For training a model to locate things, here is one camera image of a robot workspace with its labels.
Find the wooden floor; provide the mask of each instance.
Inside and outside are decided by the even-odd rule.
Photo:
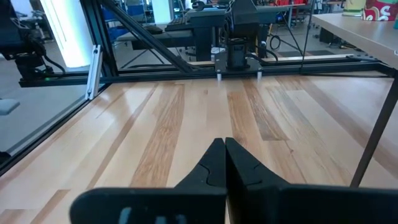
[[[111,85],[0,178],[0,223],[68,223],[93,187],[173,187],[233,136],[293,183],[348,185],[391,79],[269,77]],[[363,187],[398,188],[394,112]]]

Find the white table top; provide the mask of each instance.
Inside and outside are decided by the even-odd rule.
[[[398,69],[398,30],[394,21],[364,21],[342,14],[314,15],[313,21],[382,62]]]

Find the black metal frame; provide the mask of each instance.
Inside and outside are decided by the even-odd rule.
[[[116,18],[127,28],[133,35],[144,41],[147,45],[156,49],[171,65],[159,67],[142,67],[118,70],[113,54],[111,41],[106,31],[106,24],[101,11],[101,5],[110,9]],[[199,78],[216,78],[215,65],[208,64],[193,67],[186,61],[175,56],[161,42],[155,39],[148,31],[143,29],[134,19],[129,17],[123,10],[119,9],[112,0],[82,0],[81,5],[85,13],[88,27],[94,44],[103,46],[103,76],[100,83],[120,83],[120,82],[143,82],[143,81],[160,81],[160,80],[182,80],[182,79],[199,79]],[[376,70],[386,74],[386,78],[394,77],[394,82],[390,92],[384,103],[376,125],[369,138],[368,145],[356,169],[351,187],[358,187],[366,168],[371,160],[376,146],[380,140],[388,119],[395,107],[398,99],[398,81],[395,69],[387,65],[375,61],[358,60],[355,58],[333,58],[321,60],[297,60],[289,62],[271,62],[262,68],[262,74],[267,75],[319,75],[319,73],[332,72],[353,72],[353,71],[370,71]],[[257,70],[243,72],[221,72],[223,78],[240,78],[255,77]],[[352,77],[352,75],[330,75]],[[381,76],[364,76],[366,78]],[[32,86],[56,86],[56,85],[84,85],[87,83],[88,72],[67,73],[62,78],[46,78],[45,80],[23,80],[20,85],[22,87]]]

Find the gray floor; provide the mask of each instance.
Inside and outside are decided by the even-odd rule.
[[[305,43],[306,24],[299,24],[292,29],[300,48],[303,49]],[[281,39],[293,44],[293,38],[285,27],[280,27],[277,32]],[[329,50],[334,54],[350,54],[352,50],[331,49],[327,44],[320,43],[313,34],[318,34],[319,29],[311,29],[308,38],[307,50]],[[46,45],[47,53],[50,58],[64,65],[62,57],[56,43]],[[178,55],[176,49],[170,49]],[[185,50],[181,49],[180,55],[185,60],[189,57],[185,55]],[[281,44],[278,52],[294,51],[286,44]],[[115,56],[118,67],[121,67],[130,59],[141,53],[142,50],[132,50],[130,43],[121,43],[115,46]],[[161,63],[149,51],[141,55],[131,65]],[[21,105],[7,116],[0,116],[0,151],[7,151],[15,154],[25,143],[21,140],[32,139],[39,135],[46,127],[55,122],[64,110],[82,102],[85,86],[53,86],[21,88],[18,84],[20,74],[14,62],[0,59],[0,98],[11,98],[19,101]]]

